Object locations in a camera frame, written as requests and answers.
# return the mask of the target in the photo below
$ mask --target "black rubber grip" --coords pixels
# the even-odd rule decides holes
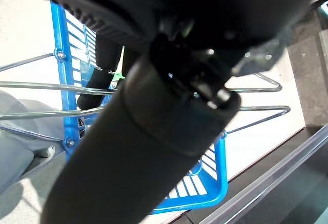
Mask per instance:
[[[41,223],[139,223],[236,114],[234,94],[213,110],[137,61],[54,184]]]
[[[86,87],[108,89],[114,75],[105,70],[94,69]],[[88,110],[99,107],[103,101],[102,95],[81,94],[77,99],[77,105],[81,110]]]

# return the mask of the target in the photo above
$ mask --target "white floor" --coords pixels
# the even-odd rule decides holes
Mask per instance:
[[[18,60],[50,53],[54,49],[50,4],[45,0],[0,0],[0,66]],[[304,118],[287,52],[268,77],[280,82],[279,93],[242,94],[244,106],[289,105],[289,114],[267,121],[227,137],[227,170],[232,178],[267,154],[304,126]],[[58,83],[57,63],[53,57],[0,73],[0,80]],[[266,82],[254,77],[234,78],[227,87],[266,87]],[[37,99],[61,109],[60,92],[28,89],[3,89],[17,98]],[[227,130],[268,116],[271,112],[239,113]],[[152,215],[144,223],[165,223],[179,213]]]

